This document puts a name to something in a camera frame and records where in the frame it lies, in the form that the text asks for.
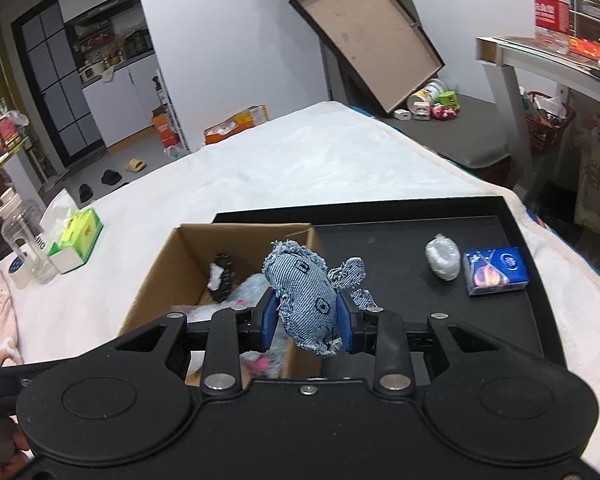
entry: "blue plush toy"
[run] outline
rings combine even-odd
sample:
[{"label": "blue plush toy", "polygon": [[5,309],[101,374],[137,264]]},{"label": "blue plush toy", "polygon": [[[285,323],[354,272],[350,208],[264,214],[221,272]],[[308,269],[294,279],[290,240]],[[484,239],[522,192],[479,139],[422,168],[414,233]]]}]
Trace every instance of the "blue plush toy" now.
[{"label": "blue plush toy", "polygon": [[[334,355],[342,344],[337,335],[336,290],[359,285],[365,264],[350,258],[327,272],[318,254],[297,242],[274,242],[262,272],[280,298],[280,317],[286,333],[300,348],[321,356]],[[361,310],[374,306],[368,290],[351,294]]]}]

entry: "range hood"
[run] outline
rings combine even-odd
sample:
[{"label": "range hood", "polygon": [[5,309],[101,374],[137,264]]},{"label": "range hood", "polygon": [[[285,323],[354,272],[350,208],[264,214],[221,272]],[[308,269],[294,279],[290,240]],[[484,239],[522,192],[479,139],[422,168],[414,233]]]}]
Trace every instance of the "range hood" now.
[{"label": "range hood", "polygon": [[87,10],[86,12],[70,19],[67,25],[80,25],[81,27],[87,27],[93,23],[107,20],[111,16],[124,12],[125,10],[131,9],[140,3],[140,0],[108,0],[103,4],[99,4],[93,9]]}]

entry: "logo on tissue pack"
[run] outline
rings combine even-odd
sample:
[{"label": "logo on tissue pack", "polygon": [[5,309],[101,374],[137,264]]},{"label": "logo on tissue pack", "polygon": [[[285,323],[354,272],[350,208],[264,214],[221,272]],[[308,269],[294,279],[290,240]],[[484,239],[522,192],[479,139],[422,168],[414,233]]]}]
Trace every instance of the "logo on tissue pack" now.
[{"label": "logo on tissue pack", "polygon": [[503,253],[500,255],[500,261],[507,267],[507,270],[518,270],[518,262],[512,254]]}]

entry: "white tablecloth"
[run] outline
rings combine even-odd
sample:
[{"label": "white tablecloth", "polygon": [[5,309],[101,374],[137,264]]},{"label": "white tablecloth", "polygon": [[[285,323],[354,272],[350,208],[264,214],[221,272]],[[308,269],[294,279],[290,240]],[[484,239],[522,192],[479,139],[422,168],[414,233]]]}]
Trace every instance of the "white tablecloth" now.
[{"label": "white tablecloth", "polygon": [[[95,202],[105,227],[90,261],[44,286],[11,287],[22,356],[29,363],[75,356],[115,337],[181,223],[211,222],[223,211],[485,194],[507,200],[542,276],[568,366],[600,403],[600,276],[535,224],[512,192],[338,103],[207,146]],[[584,458],[600,470],[600,421]]]}]

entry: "red toy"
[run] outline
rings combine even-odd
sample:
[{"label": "red toy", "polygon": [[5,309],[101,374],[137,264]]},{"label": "red toy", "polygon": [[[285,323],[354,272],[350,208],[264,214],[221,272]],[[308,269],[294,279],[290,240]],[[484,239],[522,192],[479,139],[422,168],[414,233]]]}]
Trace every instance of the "red toy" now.
[{"label": "red toy", "polygon": [[431,117],[439,121],[446,121],[447,119],[455,119],[458,116],[456,111],[450,106],[435,105],[431,109]]}]

